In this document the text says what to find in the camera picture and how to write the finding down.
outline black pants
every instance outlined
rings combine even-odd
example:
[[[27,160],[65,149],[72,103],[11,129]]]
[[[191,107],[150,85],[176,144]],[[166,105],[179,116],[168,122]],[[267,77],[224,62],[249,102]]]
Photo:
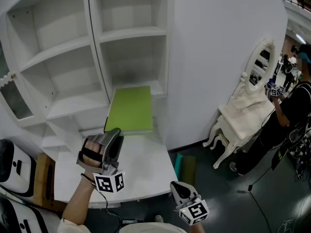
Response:
[[[285,89],[286,91],[288,91],[288,89],[291,87],[293,79],[294,79],[294,76],[293,76],[292,73],[289,72],[288,74],[286,74],[286,79],[285,79],[285,82],[284,82],[284,85],[283,85],[283,87],[286,88]]]
[[[237,160],[236,168],[239,174],[246,174],[252,170],[269,150],[286,138],[285,129],[281,128],[276,115],[274,116],[272,115],[272,118],[265,124],[249,151]]]

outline gray floor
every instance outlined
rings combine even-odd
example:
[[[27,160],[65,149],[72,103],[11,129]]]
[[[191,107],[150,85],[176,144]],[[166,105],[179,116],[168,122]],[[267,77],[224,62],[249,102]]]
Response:
[[[223,146],[219,143],[215,150],[197,147],[180,152],[182,155],[197,157],[195,186],[210,210],[208,219],[203,222],[206,233],[269,232],[264,217],[247,189],[249,184],[271,166],[274,151],[269,152],[255,169],[242,177],[228,168],[229,161],[235,158],[233,155],[222,162],[217,170],[213,169],[212,164],[223,151]],[[171,154],[171,159],[174,163],[175,154]],[[305,232],[299,228],[302,218],[311,212],[311,190],[308,182],[295,182],[294,175],[292,164],[288,158],[284,158],[276,170],[270,170],[253,187],[252,193],[266,214],[274,233],[291,216],[294,219],[287,224],[287,229],[295,226],[295,233]],[[122,219],[139,218],[145,221],[151,221],[155,214],[162,214],[165,222],[189,232],[187,224],[173,210],[173,199],[163,195],[140,202],[124,203],[114,211]],[[113,233],[117,223],[117,219],[108,215],[105,210],[90,210],[86,219],[86,225],[92,233]]]

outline cabinet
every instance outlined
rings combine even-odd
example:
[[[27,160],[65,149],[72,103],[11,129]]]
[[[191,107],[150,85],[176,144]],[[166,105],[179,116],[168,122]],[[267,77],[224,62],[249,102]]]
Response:
[[[16,1],[0,17],[1,104],[54,160],[75,155],[83,131],[104,126],[115,89],[167,94],[171,4]]]

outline white vanity table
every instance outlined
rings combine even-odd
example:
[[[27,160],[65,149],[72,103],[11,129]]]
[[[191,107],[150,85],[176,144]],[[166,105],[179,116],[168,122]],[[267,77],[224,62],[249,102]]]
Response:
[[[104,127],[114,90],[148,85],[153,100],[167,95],[173,0],[12,4],[0,15],[0,103],[56,161],[55,199],[69,201],[83,137]],[[153,117],[156,125],[155,108]],[[126,137],[120,168],[127,188],[110,202],[163,194],[176,180],[156,130]],[[91,203],[102,202],[94,193]]]
[[[261,56],[263,51],[269,53],[268,59]],[[214,137],[220,134],[219,131],[222,132],[217,140],[222,140],[225,152],[213,165],[214,169],[217,169],[230,154],[236,152],[238,147],[248,142],[269,119],[274,106],[266,97],[264,86],[274,72],[276,56],[278,55],[275,53],[273,41],[267,39],[261,41],[252,53],[246,70],[242,73],[241,81],[228,104],[219,107],[221,115],[212,127],[208,141],[203,143],[203,147],[209,146]],[[266,71],[257,64],[267,66]],[[256,85],[250,83],[251,75],[261,78]]]

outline green book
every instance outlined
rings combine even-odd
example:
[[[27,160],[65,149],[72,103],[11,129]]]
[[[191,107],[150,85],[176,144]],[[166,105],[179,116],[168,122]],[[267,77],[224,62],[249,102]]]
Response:
[[[105,132],[121,129],[121,135],[152,133],[151,89],[149,86],[115,91]]]

